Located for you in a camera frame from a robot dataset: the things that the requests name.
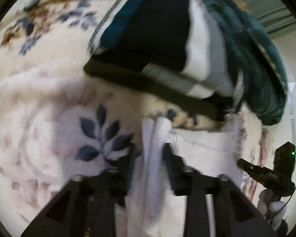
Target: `blue stripe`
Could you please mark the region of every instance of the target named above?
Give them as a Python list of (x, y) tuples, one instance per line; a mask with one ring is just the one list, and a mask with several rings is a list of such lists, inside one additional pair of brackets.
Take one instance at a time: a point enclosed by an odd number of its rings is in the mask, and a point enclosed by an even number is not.
[(120, 11), (115, 15), (112, 23), (101, 36), (100, 46), (102, 48), (114, 49), (117, 47), (119, 38), (126, 27), (129, 18), (142, 2), (143, 0), (127, 0)]

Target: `black cable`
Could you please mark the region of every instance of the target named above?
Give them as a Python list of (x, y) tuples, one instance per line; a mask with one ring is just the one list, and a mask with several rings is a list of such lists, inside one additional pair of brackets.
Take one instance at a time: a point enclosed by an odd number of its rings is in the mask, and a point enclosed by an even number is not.
[(284, 206), (283, 206), (279, 211), (276, 212), (276, 214), (275, 214), (274, 216), (272, 216), (270, 219), (268, 219), (269, 221), (272, 221), (272, 219), (273, 219), (275, 216), (277, 216), (278, 213), (280, 213), (280, 212), (286, 207), (287, 203), (288, 203), (288, 202), (290, 201), (290, 199), (293, 197), (293, 194), (294, 194), (295, 191), (296, 191), (296, 186), (295, 186), (295, 189), (294, 189), (292, 195), (291, 195), (290, 198), (288, 199), (288, 201), (284, 204)]

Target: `black device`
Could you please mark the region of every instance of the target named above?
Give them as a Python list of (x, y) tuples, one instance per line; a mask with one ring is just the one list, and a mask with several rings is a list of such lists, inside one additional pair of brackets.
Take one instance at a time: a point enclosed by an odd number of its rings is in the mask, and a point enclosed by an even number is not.
[(237, 166), (265, 188), (273, 190), (278, 197), (287, 197), (292, 195), (295, 189), (295, 184), (291, 181), (295, 155), (296, 147), (288, 141), (276, 149), (273, 170), (253, 165), (244, 159), (239, 159)]
[[(136, 147), (95, 177), (75, 176), (29, 224), (21, 237), (115, 237), (114, 204), (130, 188)], [(276, 237), (272, 227), (226, 176), (186, 166), (167, 143), (163, 149), (171, 189), (187, 196), (184, 237), (210, 237), (206, 195), (213, 195), (216, 237)]]

